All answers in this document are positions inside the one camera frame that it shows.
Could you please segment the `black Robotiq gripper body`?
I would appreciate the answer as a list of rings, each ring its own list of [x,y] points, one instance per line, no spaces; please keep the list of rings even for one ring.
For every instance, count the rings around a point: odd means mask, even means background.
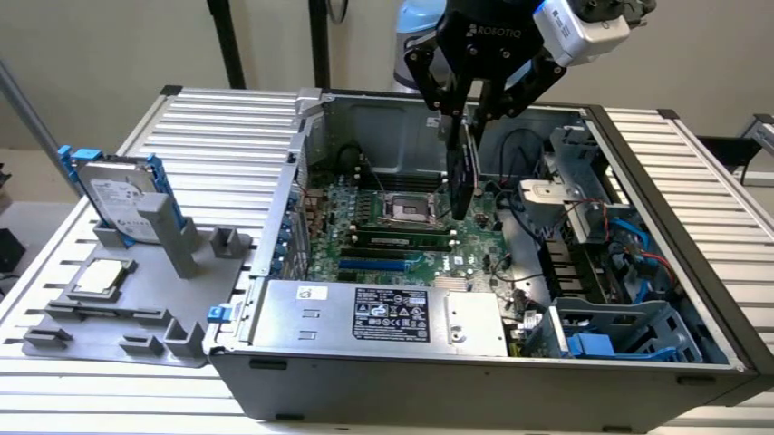
[[[449,1],[437,25],[437,43],[455,82],[507,79],[538,55],[539,1]]]

